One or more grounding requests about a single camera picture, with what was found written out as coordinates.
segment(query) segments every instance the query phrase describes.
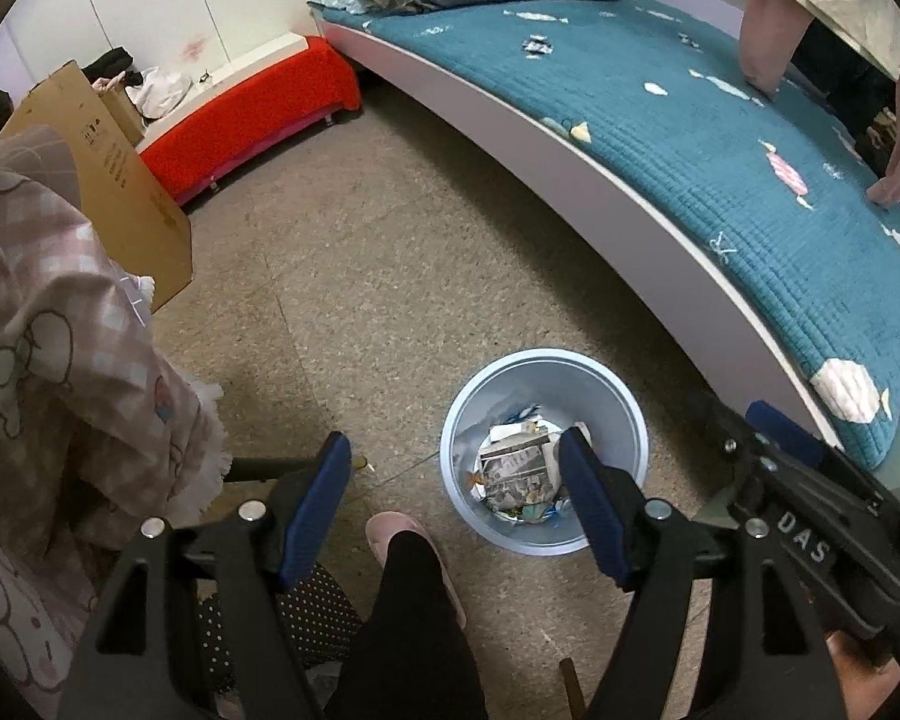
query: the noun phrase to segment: trash can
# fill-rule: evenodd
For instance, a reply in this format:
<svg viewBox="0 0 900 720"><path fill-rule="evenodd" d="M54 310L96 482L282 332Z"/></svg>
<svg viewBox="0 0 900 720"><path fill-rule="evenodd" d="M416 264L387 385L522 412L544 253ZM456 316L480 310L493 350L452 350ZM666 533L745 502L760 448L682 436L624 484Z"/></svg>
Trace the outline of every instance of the trash can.
<svg viewBox="0 0 900 720"><path fill-rule="evenodd" d="M647 476L647 424L626 385L598 362L563 349L529 349L481 370L457 395L440 436L440 473L460 516L497 546L521 555L565 555L587 546L573 499L539 524L497 517L468 490L490 427L538 406L560 429L582 421L593 449L607 466L624 469L643 487Z"/></svg>

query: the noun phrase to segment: bed frame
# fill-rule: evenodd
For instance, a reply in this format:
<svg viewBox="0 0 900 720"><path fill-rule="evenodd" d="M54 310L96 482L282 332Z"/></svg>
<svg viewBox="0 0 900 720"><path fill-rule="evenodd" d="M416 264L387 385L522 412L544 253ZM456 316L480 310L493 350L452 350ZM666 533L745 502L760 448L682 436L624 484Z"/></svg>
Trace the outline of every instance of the bed frame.
<svg viewBox="0 0 900 720"><path fill-rule="evenodd" d="M317 23L339 52L453 125L562 215L647 304L722 401L744 413L765 400L840 446L826 409L762 317L709 253L638 191L552 130L432 62L319 15Z"/></svg>

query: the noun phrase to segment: black mechanical device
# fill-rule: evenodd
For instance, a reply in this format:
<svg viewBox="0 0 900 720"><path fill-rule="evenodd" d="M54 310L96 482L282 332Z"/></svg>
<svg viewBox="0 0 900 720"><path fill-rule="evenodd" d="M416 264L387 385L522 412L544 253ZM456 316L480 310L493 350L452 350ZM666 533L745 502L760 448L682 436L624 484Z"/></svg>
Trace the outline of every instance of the black mechanical device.
<svg viewBox="0 0 900 720"><path fill-rule="evenodd" d="M900 663L900 504L816 440L805 444L816 449L811 467L715 399L696 404L706 440L737 469L736 530L645 498L576 428L560 439L560 468L597 565L634 593L586 718L661 717L693 582L711 579L688 720L844 720L824 631L850 632ZM77 647L60 720L216 717L197 651L199 578L217 582L247 720L319 720L274 592L312 570L349 468L349 445L333 434L266 502L200 528L145 522ZM900 720L900 686L877 717Z"/></svg>

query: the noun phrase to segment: white lettering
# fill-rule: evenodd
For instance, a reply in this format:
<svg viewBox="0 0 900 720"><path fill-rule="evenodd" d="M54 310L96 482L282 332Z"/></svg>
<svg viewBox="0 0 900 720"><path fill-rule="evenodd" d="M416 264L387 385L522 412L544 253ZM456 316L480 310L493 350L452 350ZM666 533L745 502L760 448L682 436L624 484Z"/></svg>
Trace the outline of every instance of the white lettering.
<svg viewBox="0 0 900 720"><path fill-rule="evenodd" d="M807 544L810 543L810 529L805 528L804 530L797 533L797 536L794 536L794 544L799 544L800 549L806 549Z"/></svg>
<svg viewBox="0 0 900 720"><path fill-rule="evenodd" d="M794 528L794 525L797 524L797 517L794 517L789 512L780 517L780 522L776 524L779 528L780 533L789 533Z"/></svg>
<svg viewBox="0 0 900 720"><path fill-rule="evenodd" d="M810 560L813 562L823 562L826 560L826 553L830 551L830 545L826 541L819 541L817 547L810 553Z"/></svg>

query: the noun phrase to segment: hand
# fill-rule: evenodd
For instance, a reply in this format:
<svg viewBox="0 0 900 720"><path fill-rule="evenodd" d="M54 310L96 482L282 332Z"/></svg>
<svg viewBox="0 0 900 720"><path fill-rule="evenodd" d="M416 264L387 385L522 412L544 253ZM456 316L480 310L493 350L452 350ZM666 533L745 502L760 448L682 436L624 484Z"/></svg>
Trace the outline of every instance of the hand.
<svg viewBox="0 0 900 720"><path fill-rule="evenodd" d="M826 640L826 645L840 678L848 720L868 720L900 682L900 667L890 661L881 669L874 668L860 645L839 631Z"/></svg>

